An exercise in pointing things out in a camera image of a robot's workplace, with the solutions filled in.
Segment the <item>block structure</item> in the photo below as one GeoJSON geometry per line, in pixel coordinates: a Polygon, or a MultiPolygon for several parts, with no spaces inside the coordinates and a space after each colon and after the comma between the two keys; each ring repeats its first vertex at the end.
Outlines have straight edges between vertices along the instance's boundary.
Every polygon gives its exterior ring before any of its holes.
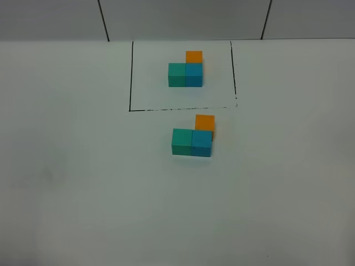
{"type": "Polygon", "coordinates": [[[191,129],[173,129],[173,139],[171,141],[171,150],[175,155],[191,155],[192,147],[191,129]]]}
{"type": "Polygon", "coordinates": [[[214,115],[196,115],[195,130],[207,130],[212,132],[212,140],[215,132],[214,115]]]}
{"type": "Polygon", "coordinates": [[[203,64],[186,63],[185,67],[185,86],[202,87],[203,84],[203,64]]]}
{"type": "Polygon", "coordinates": [[[203,63],[202,51],[186,51],[187,63],[203,63]]]}
{"type": "Polygon", "coordinates": [[[185,63],[169,63],[169,87],[185,87],[185,63]]]}
{"type": "Polygon", "coordinates": [[[212,131],[194,130],[192,132],[192,156],[211,157],[212,131]]]}

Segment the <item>white table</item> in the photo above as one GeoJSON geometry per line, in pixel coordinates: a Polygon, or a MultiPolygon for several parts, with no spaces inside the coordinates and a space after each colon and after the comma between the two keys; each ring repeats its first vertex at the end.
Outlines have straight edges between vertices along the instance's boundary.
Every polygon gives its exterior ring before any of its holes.
{"type": "Polygon", "coordinates": [[[353,265],[355,41],[232,46],[237,108],[128,112],[131,43],[1,43],[3,263],[353,265]]]}

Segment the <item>cube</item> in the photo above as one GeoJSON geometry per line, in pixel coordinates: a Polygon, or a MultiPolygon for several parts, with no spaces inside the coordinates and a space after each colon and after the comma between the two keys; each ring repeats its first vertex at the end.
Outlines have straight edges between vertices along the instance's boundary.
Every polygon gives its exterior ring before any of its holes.
{"type": "Polygon", "coordinates": [[[192,130],[173,129],[171,150],[175,155],[191,155],[192,130]]]}
{"type": "Polygon", "coordinates": [[[212,131],[212,139],[215,132],[215,116],[214,115],[196,115],[196,130],[212,131]]]}
{"type": "Polygon", "coordinates": [[[192,156],[211,157],[212,131],[194,130],[192,132],[192,156]]]}
{"type": "Polygon", "coordinates": [[[203,63],[202,51],[186,51],[187,63],[203,63]]]}
{"type": "Polygon", "coordinates": [[[169,63],[169,87],[185,87],[185,63],[169,63]]]}
{"type": "Polygon", "coordinates": [[[202,87],[203,66],[202,63],[186,63],[185,86],[202,87]]]}

